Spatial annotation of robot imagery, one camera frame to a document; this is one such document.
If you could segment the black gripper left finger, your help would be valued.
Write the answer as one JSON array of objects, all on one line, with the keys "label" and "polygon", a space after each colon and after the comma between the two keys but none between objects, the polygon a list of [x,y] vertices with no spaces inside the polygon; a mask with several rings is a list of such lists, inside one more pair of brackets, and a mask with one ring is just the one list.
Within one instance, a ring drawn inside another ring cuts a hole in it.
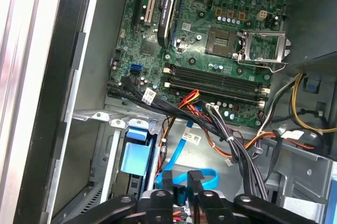
[{"label": "black gripper left finger", "polygon": [[140,200],[120,195],[80,214],[67,223],[172,223],[173,177],[164,171],[162,189],[149,190]]}]

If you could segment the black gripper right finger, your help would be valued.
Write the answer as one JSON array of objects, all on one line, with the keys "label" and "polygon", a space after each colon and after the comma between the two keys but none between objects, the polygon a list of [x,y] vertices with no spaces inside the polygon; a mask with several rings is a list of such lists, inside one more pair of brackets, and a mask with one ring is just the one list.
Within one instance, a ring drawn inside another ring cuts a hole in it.
[{"label": "black gripper right finger", "polygon": [[230,202],[202,186],[200,170],[187,172],[187,198],[194,223],[315,223],[261,198],[241,194]]}]

